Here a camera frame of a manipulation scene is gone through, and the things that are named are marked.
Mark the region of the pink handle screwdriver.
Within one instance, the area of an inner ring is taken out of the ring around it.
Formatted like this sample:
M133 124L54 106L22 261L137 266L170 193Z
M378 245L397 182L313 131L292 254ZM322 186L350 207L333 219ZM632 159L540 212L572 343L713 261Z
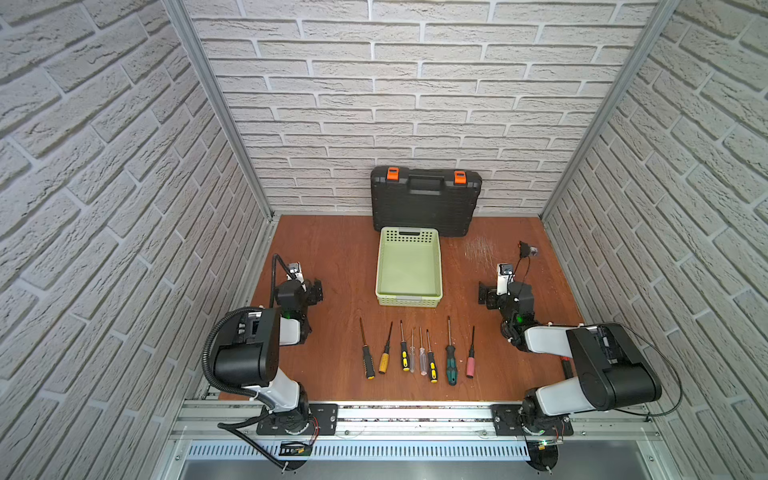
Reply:
M475 359L475 327L472 327L471 343L467 356L465 375L469 379L473 379L475 376L476 359Z

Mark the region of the green black handle screwdriver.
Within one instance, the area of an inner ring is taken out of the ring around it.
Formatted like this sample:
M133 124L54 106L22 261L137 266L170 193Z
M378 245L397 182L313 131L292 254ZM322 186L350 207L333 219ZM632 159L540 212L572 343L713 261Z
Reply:
M451 318L447 317L447 346L446 350L446 378L450 386L456 386L458 380L458 369L455 356L455 346L453 344Z

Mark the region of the black yellow screwdriver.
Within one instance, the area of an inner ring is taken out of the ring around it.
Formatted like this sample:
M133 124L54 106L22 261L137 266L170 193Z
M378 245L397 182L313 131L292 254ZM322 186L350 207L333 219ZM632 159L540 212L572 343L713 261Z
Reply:
M434 352L431 347L431 335L429 331L427 331L427 366L430 382L436 384L438 382L438 371Z
M401 341L400 341L401 368L402 368L403 371L409 372L410 369L411 369L411 360L409 358L408 343L407 343L406 338L405 338L403 321L400 321L400 336L401 336Z

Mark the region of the orange handle screwdriver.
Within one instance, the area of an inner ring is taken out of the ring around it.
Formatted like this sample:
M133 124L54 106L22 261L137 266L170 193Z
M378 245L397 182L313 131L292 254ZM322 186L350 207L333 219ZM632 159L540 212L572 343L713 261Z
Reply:
M387 373L388 366L389 366L392 328L393 328L393 323L390 323L387 340L379 360L378 373L381 375L384 375Z

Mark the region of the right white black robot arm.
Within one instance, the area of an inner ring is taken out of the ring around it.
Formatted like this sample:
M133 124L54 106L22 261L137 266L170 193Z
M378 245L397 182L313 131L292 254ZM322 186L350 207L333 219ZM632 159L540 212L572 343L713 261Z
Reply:
M480 284L478 302L501 313L501 334L513 347L570 360L575 367L572 377L526 393L522 421L533 424L573 413L615 410L661 397L658 376L623 326L540 323L535 319L532 287L515 281L515 273L515 266L498 264L496 285Z

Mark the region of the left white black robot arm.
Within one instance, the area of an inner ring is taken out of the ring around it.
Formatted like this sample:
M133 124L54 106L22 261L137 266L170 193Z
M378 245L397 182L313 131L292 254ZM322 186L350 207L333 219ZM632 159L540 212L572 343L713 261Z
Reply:
M258 400L271 413L305 421L306 391L280 369L279 353L306 342L312 332L308 310L322 300L319 280L306 280L300 263L287 264L275 254L269 305L225 314L206 338L201 365L210 385Z

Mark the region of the light green plastic bin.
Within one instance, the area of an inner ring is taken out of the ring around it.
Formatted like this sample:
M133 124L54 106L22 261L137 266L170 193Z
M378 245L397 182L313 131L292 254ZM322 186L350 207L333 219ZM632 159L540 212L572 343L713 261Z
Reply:
M384 227L381 230L376 296L382 306L438 306L443 297L443 282L436 229Z

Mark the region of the black plastic tool case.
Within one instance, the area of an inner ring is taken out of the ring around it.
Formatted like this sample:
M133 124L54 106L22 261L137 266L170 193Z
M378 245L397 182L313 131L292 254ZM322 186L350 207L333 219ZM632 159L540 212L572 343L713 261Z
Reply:
M377 166L370 182L375 230L431 228L442 237L464 237L483 180L470 170Z

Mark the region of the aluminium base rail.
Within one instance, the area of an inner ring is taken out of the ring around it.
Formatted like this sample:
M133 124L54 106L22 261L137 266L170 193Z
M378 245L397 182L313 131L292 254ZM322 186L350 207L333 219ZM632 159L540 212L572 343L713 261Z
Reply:
M321 440L555 440L554 435L531 437L497 434L493 402L426 402L331 400L323 404L338 406L335 433L321 435ZM256 402L187 400L171 427L172 440L224 439L227 432L218 423L236 423L261 414ZM616 411L571 414L574 434L558 438L563 441L661 441L662 434L645 416L632 416ZM308 435L262 436L257 426L244 428L257 440L293 439Z

